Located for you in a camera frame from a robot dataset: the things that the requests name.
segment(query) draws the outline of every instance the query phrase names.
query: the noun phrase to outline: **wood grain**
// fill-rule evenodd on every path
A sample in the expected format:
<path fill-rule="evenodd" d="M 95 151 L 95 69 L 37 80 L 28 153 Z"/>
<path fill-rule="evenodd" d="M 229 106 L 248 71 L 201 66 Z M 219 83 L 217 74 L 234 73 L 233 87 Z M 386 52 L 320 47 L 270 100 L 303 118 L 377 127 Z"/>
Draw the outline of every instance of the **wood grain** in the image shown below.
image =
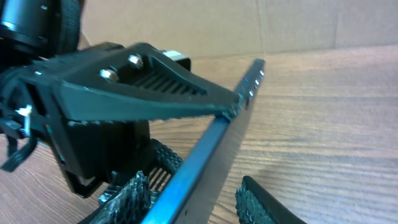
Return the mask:
<path fill-rule="evenodd" d="M 209 58 L 193 71 L 233 88 L 256 57 L 266 79 L 209 223 L 238 223 L 244 175 L 308 223 L 398 223 L 398 46 Z M 210 121 L 154 121 L 151 133 L 185 158 Z M 71 194 L 45 147 L 0 179 L 0 223 L 76 223 L 100 193 Z"/>

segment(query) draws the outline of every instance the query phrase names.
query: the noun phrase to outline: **blue edge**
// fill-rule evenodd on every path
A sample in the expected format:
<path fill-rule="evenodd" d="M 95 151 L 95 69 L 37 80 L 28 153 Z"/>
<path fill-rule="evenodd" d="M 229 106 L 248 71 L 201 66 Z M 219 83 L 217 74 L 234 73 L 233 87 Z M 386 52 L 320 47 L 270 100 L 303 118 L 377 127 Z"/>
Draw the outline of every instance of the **blue edge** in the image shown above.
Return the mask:
<path fill-rule="evenodd" d="M 142 223 L 207 223 L 248 127 L 264 66 L 253 62 L 235 88 L 243 100 L 239 114 L 213 120 Z"/>

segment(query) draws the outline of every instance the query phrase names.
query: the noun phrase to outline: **screw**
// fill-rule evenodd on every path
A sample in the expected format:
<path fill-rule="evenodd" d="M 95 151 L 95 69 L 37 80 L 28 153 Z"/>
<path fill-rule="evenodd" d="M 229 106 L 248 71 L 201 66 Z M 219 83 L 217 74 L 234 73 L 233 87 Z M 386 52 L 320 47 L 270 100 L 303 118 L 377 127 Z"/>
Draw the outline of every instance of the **screw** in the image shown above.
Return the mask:
<path fill-rule="evenodd" d="M 144 67 L 144 61 L 142 60 L 142 57 L 138 55 L 130 55 L 129 62 L 133 68 L 142 69 Z"/>
<path fill-rule="evenodd" d="M 99 75 L 110 82 L 116 83 L 119 81 L 118 74 L 112 69 L 101 69 Z"/>

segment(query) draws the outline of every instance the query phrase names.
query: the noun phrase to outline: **beige wall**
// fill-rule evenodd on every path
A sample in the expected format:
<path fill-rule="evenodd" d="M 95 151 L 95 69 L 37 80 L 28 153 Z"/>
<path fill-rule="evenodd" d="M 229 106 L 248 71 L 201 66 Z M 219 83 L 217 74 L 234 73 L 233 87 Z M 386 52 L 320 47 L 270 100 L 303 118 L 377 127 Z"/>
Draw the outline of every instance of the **beige wall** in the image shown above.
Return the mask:
<path fill-rule="evenodd" d="M 86 0 L 90 44 L 193 58 L 398 43 L 398 0 Z"/>

